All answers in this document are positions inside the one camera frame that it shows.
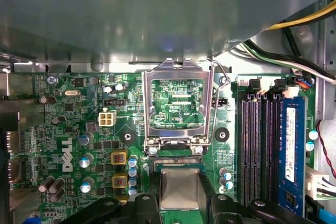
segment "black ram slot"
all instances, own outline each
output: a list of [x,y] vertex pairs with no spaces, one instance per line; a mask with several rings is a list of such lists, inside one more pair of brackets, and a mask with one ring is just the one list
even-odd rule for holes
[[277,149],[279,148],[280,101],[263,101],[261,145],[261,198],[276,202],[278,188]]
[[260,197],[261,101],[238,101],[237,196],[241,204]]

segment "power connector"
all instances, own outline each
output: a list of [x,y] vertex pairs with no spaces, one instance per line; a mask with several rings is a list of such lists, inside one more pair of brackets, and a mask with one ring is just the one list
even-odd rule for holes
[[314,170],[306,166],[306,182],[305,182],[305,191],[306,195],[311,197],[313,200],[326,200],[328,198],[322,197],[317,189],[323,184],[323,179],[329,181],[329,175],[323,174],[318,170]]

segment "blue ram stick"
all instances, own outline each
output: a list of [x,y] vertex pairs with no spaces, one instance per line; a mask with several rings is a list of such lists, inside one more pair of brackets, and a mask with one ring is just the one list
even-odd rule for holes
[[279,205],[303,216],[306,100],[284,99],[280,109]]

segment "dell logo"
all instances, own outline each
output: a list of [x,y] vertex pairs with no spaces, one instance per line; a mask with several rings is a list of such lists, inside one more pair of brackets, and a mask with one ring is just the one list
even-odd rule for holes
[[66,173],[71,173],[73,170],[72,167],[72,138],[69,137],[67,141],[62,141],[62,145],[67,145],[67,148],[62,148],[63,156],[62,160],[64,161],[63,166],[62,166],[62,171]]

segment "yellow wire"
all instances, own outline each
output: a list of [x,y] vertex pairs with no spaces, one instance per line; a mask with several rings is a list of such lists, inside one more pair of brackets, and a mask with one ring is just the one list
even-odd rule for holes
[[329,5],[327,5],[325,8],[310,14],[304,18],[300,18],[297,20],[293,20],[293,21],[289,21],[289,22],[285,22],[285,23],[278,23],[275,25],[272,25],[270,28],[268,28],[268,30],[274,30],[274,29],[281,29],[284,27],[288,27],[288,26],[294,26],[294,25],[300,25],[302,23],[306,23],[309,21],[312,21],[314,19],[317,19],[319,17],[322,17],[323,15],[332,12],[333,10],[336,9],[336,0],[332,1]]

